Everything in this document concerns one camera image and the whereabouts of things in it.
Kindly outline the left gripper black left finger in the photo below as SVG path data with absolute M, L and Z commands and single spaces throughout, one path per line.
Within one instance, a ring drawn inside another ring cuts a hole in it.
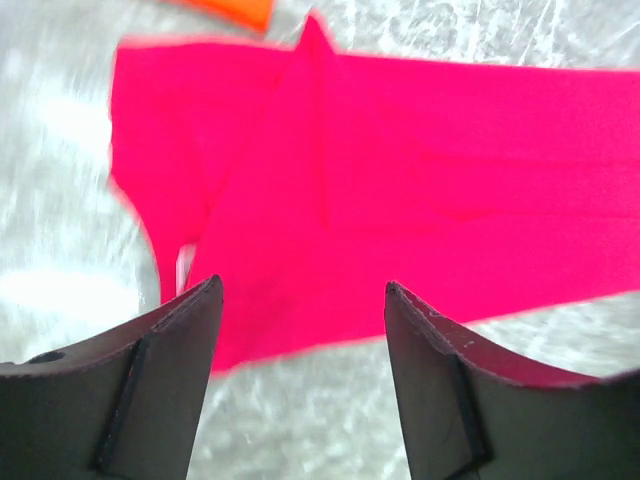
M 212 277 L 84 341 L 1 366 L 5 479 L 183 479 L 223 310 Z

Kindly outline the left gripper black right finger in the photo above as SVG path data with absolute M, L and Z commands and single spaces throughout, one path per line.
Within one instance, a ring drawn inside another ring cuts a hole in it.
M 510 351 L 386 289 L 386 338 L 415 479 L 635 479 L 639 374 L 597 378 Z

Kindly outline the crimson red t-shirt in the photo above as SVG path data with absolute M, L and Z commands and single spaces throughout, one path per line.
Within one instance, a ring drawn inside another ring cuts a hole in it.
M 111 177 L 163 300 L 219 275 L 213 368 L 384 332 L 403 284 L 460 323 L 639 286 L 639 75 L 298 44 L 119 45 Z

